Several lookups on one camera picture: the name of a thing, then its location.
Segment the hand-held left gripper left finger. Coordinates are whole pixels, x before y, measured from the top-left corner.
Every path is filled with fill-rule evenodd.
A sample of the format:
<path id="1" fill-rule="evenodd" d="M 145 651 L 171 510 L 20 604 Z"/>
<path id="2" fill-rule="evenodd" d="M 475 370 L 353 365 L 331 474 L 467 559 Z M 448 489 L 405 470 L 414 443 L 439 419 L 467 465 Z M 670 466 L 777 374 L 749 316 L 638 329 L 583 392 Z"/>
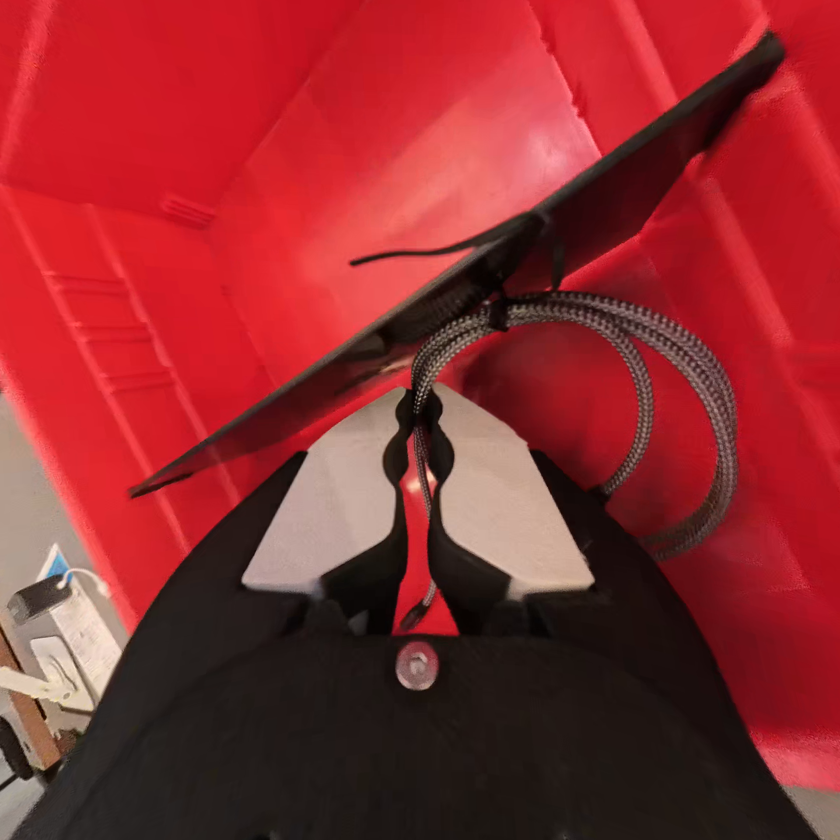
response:
<path id="1" fill-rule="evenodd" d="M 304 453 L 241 582 L 255 592 L 332 601 L 389 635 L 408 565 L 402 480 L 413 398 L 386 392 Z"/>

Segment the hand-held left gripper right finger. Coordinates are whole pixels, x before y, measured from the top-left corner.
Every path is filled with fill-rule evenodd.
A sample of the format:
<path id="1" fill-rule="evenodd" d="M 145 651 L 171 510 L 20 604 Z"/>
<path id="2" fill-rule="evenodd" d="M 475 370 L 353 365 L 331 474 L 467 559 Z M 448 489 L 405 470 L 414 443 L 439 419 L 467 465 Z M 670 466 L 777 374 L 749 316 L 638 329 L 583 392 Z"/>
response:
<path id="1" fill-rule="evenodd" d="M 446 385 L 425 406 L 435 481 L 429 572 L 462 635 L 532 596 L 587 593 L 595 578 L 527 443 Z"/>

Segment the red plastic bin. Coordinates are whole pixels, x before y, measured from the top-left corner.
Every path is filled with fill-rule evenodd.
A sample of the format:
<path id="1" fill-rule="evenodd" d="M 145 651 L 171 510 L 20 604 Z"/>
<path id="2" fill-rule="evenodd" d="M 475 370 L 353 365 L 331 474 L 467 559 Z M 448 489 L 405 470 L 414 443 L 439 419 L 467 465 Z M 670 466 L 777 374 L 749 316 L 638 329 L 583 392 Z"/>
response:
<path id="1" fill-rule="evenodd" d="M 784 62 L 564 288 L 716 354 L 738 491 L 665 564 L 783 784 L 838 790 L 838 2 L 2 2 L 2 383 L 132 632 L 337 413 L 130 500 L 770 29 Z"/>

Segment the small black charger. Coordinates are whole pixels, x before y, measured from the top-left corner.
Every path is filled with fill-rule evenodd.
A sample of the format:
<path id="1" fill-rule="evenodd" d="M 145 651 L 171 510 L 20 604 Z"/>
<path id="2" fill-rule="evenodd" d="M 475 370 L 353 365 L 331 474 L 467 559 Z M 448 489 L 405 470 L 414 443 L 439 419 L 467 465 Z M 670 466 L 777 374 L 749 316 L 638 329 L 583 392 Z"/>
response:
<path id="1" fill-rule="evenodd" d="M 7 610 L 18 626 L 48 613 L 72 596 L 70 583 L 62 574 L 54 574 L 13 593 Z"/>

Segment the black bin divider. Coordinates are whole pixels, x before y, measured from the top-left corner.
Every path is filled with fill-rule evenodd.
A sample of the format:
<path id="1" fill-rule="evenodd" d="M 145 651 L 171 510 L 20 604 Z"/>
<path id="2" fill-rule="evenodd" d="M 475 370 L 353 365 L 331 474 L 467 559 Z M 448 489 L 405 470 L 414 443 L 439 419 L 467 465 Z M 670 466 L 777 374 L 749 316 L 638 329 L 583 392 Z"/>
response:
<path id="1" fill-rule="evenodd" d="M 553 217 L 566 246 L 564 277 L 637 235 L 688 163 L 709 150 L 744 99 L 767 83 L 783 58 L 780 38 L 766 29 L 757 43 L 724 71 L 526 211 Z M 419 345 L 433 333 L 405 343 L 385 338 L 382 330 L 424 293 L 443 287 L 459 262 L 468 264 L 488 248 L 463 251 L 466 256 L 398 306 L 234 421 L 129 488 L 129 498 L 150 495 L 206 468 L 278 445 L 347 405 L 374 383 L 409 366 Z M 544 243 L 523 265 L 532 255 L 547 256 L 550 267 L 550 249 Z"/>

